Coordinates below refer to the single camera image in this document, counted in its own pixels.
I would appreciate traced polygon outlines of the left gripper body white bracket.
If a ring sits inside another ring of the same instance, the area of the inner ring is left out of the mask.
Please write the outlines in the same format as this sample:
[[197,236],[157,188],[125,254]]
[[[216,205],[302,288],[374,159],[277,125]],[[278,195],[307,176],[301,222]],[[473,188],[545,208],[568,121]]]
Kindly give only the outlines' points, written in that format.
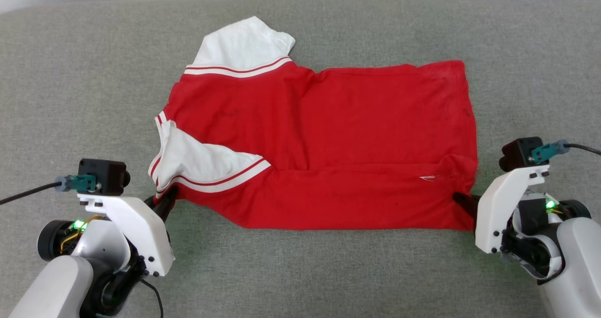
[[144,256],[152,275],[165,277],[175,260],[164,221],[143,200],[127,196],[78,194],[88,212],[104,214]]

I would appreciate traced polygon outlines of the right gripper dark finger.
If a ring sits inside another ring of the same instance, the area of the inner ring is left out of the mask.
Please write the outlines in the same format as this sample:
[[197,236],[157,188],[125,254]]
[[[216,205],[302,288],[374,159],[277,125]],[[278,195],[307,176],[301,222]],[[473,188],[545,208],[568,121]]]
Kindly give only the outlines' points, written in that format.
[[453,200],[470,216],[477,219],[480,196],[476,194],[454,193]]

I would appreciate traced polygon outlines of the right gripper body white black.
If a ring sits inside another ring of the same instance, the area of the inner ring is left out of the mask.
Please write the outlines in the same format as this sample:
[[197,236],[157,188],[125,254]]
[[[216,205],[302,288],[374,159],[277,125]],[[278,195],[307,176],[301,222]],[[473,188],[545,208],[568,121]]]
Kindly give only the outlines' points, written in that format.
[[520,262],[549,262],[550,243],[539,234],[549,225],[547,197],[529,192],[549,175],[549,166],[512,170],[494,179],[478,201],[475,245],[488,254]]

